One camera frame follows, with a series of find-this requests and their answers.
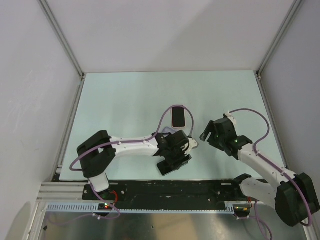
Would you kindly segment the lilac phone case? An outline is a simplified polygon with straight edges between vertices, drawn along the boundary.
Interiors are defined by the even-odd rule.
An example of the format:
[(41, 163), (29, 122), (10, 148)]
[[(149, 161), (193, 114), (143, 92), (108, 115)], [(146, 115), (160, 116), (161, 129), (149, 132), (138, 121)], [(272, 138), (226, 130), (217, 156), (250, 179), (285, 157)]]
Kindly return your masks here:
[(176, 132), (176, 130), (174, 130), (174, 129), (170, 128), (170, 127), (165, 127), (162, 130), (163, 134), (174, 134), (175, 132)]

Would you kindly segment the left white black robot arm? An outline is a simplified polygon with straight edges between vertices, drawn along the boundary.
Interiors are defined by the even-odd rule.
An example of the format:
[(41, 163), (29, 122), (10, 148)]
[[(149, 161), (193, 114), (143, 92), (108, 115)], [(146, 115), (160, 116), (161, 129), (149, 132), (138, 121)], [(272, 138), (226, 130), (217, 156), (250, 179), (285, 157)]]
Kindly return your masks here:
[(94, 195), (104, 200), (111, 194), (105, 171), (116, 158), (161, 157), (163, 160), (157, 168), (165, 176), (186, 165), (192, 159), (191, 151), (197, 147), (197, 141), (183, 130), (175, 133), (154, 132), (141, 139), (112, 137), (106, 130), (101, 130), (78, 146), (76, 151), (80, 171), (89, 180)]

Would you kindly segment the black phone teal frame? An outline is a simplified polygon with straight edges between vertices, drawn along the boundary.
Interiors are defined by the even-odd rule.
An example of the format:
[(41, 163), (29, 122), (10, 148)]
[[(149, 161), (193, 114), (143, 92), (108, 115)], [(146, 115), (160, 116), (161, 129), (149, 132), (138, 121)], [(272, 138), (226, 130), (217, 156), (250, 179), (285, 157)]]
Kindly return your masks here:
[(188, 164), (191, 158), (192, 157), (190, 155), (187, 155), (185, 157), (177, 159), (164, 159), (163, 161), (159, 162), (156, 166), (161, 175), (166, 176)]

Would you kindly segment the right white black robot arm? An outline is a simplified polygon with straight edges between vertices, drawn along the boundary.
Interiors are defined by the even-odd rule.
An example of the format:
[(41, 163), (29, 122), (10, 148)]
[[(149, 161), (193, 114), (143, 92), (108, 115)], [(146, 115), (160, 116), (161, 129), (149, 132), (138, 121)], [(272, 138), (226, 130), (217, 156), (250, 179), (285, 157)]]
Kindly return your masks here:
[(274, 209), (290, 227), (311, 219), (320, 210), (312, 179), (306, 173), (296, 174), (270, 160), (266, 161), (259, 151), (254, 150), (252, 140), (237, 135), (229, 118), (211, 120), (200, 139), (251, 167), (265, 180), (260, 182), (246, 173), (236, 177), (234, 181), (237, 184), (231, 187), (234, 199), (254, 198)]

